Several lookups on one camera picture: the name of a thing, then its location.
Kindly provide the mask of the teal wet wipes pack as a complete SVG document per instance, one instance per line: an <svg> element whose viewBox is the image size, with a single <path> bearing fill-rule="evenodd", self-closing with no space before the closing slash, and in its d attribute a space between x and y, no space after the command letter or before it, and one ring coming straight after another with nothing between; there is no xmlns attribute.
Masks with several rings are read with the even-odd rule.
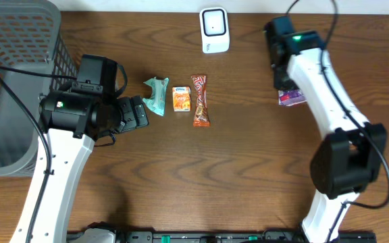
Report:
<svg viewBox="0 0 389 243"><path fill-rule="evenodd" d="M154 77L144 82L144 84L151 87L152 93L148 99L143 98L142 101L148 109L160 116L165 114L165 98L169 81L169 78L161 80Z"/></svg>

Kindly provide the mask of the red purple noodle packet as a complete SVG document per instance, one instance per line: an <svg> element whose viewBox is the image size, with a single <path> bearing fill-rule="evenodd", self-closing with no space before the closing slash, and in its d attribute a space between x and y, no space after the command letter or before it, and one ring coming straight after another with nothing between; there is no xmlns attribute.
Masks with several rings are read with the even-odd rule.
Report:
<svg viewBox="0 0 389 243"><path fill-rule="evenodd" d="M291 107L306 102L304 94L300 90L279 90L279 105Z"/></svg>

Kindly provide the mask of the orange tissue box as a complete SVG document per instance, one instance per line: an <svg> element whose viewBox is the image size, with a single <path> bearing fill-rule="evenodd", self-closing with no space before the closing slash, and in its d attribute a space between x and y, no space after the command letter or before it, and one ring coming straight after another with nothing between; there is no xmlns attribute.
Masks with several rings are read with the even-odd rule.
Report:
<svg viewBox="0 0 389 243"><path fill-rule="evenodd" d="M172 99L173 99L173 108L175 112L188 112L191 110L189 86L173 87Z"/></svg>

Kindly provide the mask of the orange brown snack bar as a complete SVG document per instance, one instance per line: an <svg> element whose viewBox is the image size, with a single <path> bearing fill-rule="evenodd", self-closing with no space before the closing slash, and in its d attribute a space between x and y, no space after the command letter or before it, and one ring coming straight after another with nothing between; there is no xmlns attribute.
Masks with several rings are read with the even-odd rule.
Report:
<svg viewBox="0 0 389 243"><path fill-rule="evenodd" d="M196 107L194 112L194 127L209 127L210 121L207 112L207 99L206 99L206 83L207 76L193 75L191 76L195 90L197 92Z"/></svg>

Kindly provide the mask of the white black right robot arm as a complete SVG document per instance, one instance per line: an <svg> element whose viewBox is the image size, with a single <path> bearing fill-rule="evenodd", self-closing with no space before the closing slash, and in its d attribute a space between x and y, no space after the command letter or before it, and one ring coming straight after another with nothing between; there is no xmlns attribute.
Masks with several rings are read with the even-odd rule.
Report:
<svg viewBox="0 0 389 243"><path fill-rule="evenodd" d="M351 206L387 167L387 131L371 124L339 81L327 43L314 30L297 32L289 16L264 27L274 87L301 93L315 118L321 144L310 162L315 195L301 222L301 242L375 242L374 233L340 232Z"/></svg>

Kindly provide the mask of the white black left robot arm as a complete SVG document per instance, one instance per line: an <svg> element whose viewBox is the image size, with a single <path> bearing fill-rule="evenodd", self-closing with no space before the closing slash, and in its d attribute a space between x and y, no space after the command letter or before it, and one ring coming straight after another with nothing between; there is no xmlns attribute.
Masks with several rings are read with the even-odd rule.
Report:
<svg viewBox="0 0 389 243"><path fill-rule="evenodd" d="M82 170L95 142L149 124L140 96L104 103L100 97L51 92L41 102L36 165L12 242L121 242L105 223L69 234L68 223Z"/></svg>

